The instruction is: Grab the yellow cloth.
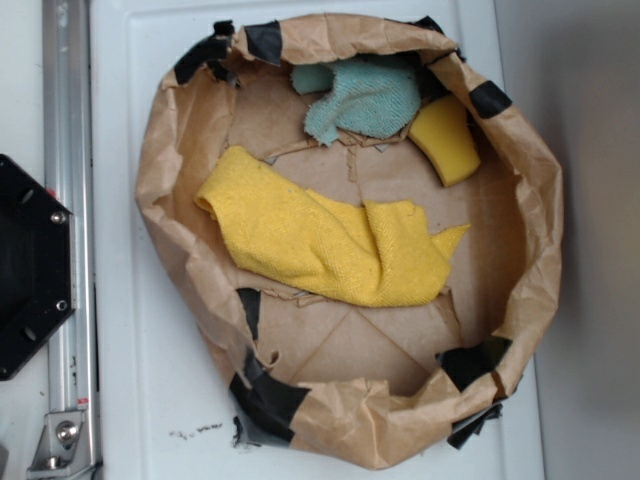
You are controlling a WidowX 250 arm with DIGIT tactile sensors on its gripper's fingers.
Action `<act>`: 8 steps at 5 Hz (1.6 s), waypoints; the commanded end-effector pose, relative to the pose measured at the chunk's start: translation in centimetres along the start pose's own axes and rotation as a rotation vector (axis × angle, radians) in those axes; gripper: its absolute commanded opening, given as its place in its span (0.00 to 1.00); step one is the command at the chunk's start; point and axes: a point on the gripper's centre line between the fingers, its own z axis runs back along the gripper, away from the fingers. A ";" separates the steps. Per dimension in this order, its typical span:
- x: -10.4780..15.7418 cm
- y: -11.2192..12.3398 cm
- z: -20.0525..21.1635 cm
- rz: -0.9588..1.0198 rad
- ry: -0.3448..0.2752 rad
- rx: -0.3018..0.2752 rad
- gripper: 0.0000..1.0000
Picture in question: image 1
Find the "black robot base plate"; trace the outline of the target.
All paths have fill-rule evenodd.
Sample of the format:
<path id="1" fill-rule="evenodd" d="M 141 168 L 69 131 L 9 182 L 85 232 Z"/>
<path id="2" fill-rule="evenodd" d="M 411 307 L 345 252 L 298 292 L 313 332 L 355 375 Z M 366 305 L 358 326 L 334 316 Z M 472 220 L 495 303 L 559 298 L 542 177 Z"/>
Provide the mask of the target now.
<path id="1" fill-rule="evenodd" d="M 1 156 L 1 379 L 9 381 L 74 312 L 73 214 Z"/>

